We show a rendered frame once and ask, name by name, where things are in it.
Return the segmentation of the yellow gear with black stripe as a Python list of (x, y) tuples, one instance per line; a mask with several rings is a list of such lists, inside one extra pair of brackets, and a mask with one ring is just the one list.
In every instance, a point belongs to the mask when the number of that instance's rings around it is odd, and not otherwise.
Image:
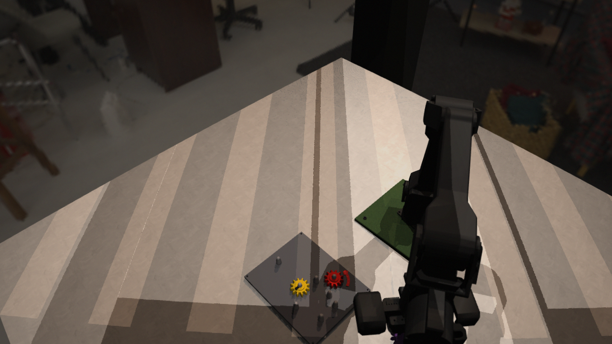
[[(301, 282), (302, 283), (302, 287), (298, 287), (298, 283)], [(303, 298), (303, 294), (307, 295), (307, 291), (310, 291), (310, 284), (307, 283), (307, 280), (304, 281), (303, 278), (299, 279), (297, 278), (297, 281), (293, 280), (293, 283), (290, 284), (289, 291), (293, 291), (292, 295), (296, 294), (296, 296), (298, 297), (299, 295), (302, 296)]]

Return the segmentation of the dark purple gear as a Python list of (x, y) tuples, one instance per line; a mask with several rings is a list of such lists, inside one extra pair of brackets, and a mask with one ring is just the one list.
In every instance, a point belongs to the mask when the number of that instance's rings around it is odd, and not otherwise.
[(392, 334), (391, 337), (391, 341), (394, 341), (393, 344), (404, 344), (404, 333), (402, 333), (401, 335), (396, 334)]

